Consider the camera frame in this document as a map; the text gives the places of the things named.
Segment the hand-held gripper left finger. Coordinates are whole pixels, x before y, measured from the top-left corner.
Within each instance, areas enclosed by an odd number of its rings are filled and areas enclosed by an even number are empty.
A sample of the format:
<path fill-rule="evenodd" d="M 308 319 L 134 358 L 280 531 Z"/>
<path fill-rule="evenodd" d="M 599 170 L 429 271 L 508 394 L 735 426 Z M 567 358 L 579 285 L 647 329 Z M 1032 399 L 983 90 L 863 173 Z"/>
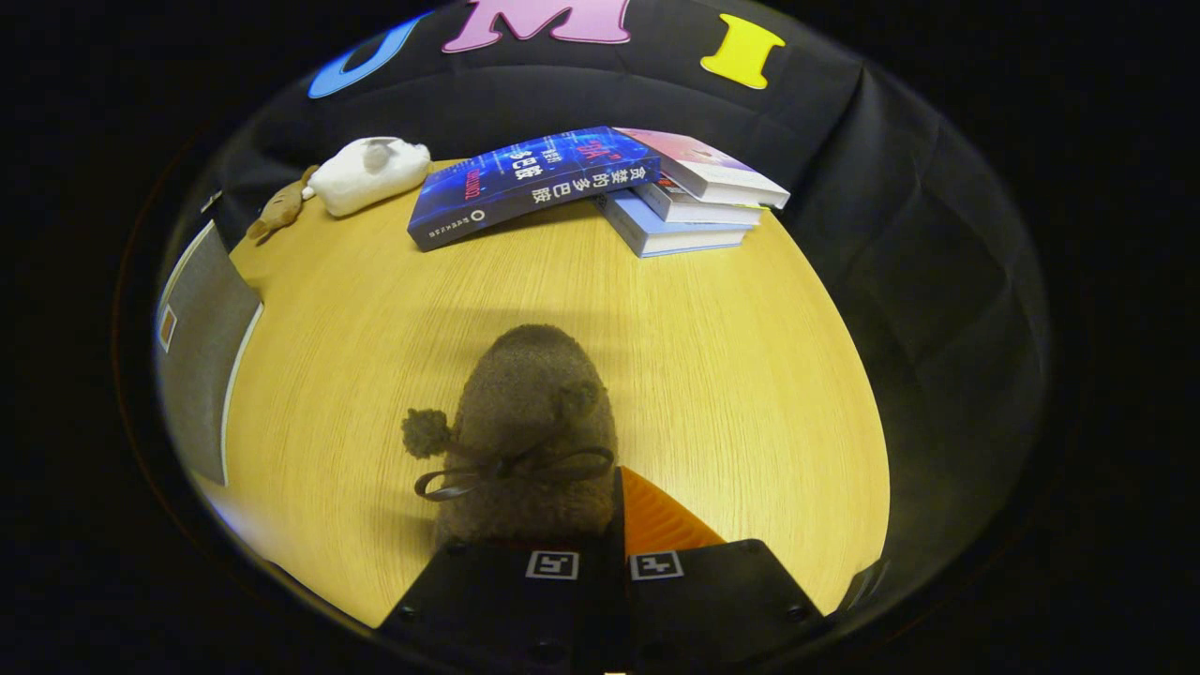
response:
<path fill-rule="evenodd" d="M 604 537 L 438 546 L 379 633 L 460 674 L 622 669 L 620 565 Z"/>

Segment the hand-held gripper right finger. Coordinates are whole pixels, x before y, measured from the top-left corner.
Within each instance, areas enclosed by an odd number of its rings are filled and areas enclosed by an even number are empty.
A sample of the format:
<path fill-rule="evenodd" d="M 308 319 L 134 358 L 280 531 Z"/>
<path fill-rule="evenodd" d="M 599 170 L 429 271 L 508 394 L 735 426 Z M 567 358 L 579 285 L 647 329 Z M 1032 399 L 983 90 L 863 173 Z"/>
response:
<path fill-rule="evenodd" d="M 770 546 L 728 540 L 630 467 L 617 471 L 636 674 L 755 674 L 824 637 Z"/>

